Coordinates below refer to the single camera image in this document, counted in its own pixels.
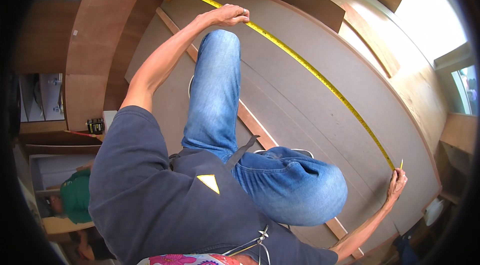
floral fabric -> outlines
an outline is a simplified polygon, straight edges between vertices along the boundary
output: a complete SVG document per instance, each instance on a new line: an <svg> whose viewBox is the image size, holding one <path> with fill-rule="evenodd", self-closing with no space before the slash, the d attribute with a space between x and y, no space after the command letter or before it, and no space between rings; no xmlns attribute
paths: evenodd
<svg viewBox="0 0 480 265"><path fill-rule="evenodd" d="M145 258L137 265L242 265L239 261L221 254L163 254Z"/></svg>

wrist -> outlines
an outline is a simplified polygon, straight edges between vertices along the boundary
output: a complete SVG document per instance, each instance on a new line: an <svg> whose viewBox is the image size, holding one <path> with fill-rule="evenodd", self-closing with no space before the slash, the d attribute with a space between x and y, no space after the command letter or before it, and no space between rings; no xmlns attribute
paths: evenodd
<svg viewBox="0 0 480 265"><path fill-rule="evenodd" d="M213 16L211 16L210 12L206 12L198 15L197 18L195 18L195 20L198 20L199 23L203 26L203 28L208 28L215 24L215 20Z"/></svg>
<svg viewBox="0 0 480 265"><path fill-rule="evenodd" d="M395 201L396 200L394 200L394 199L387 198L387 200L385 201L385 203L383 204L383 206L381 208L384 209L387 212L390 212L393 208L393 205L395 204Z"/></svg>

small box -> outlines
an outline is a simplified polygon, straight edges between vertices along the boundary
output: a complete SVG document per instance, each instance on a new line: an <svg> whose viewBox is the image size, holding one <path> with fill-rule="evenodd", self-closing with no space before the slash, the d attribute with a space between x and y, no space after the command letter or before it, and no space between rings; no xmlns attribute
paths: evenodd
<svg viewBox="0 0 480 265"><path fill-rule="evenodd" d="M88 119L86 124L88 131L95 135L100 135L102 131L105 130L105 124L102 118Z"/></svg>

bottle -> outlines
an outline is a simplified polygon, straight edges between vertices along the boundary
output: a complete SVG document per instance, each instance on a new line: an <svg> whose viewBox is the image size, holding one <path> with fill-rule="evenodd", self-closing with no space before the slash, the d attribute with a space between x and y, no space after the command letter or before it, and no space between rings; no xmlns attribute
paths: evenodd
<svg viewBox="0 0 480 265"><path fill-rule="evenodd" d="M62 81L59 80L58 78L54 78L53 81L48 81L49 84L52 84L54 86L61 85Z"/></svg>

yellow triangle logo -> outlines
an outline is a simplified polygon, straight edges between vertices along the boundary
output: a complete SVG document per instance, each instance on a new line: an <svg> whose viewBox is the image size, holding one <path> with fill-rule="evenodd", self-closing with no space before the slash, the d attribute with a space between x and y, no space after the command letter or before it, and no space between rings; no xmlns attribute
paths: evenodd
<svg viewBox="0 0 480 265"><path fill-rule="evenodd" d="M219 187L217 185L217 180L215 179L214 174L207 174L207 175L197 175L197 178L201 180L202 183L207 185L208 188L212 189L213 191L220 194Z"/></svg>

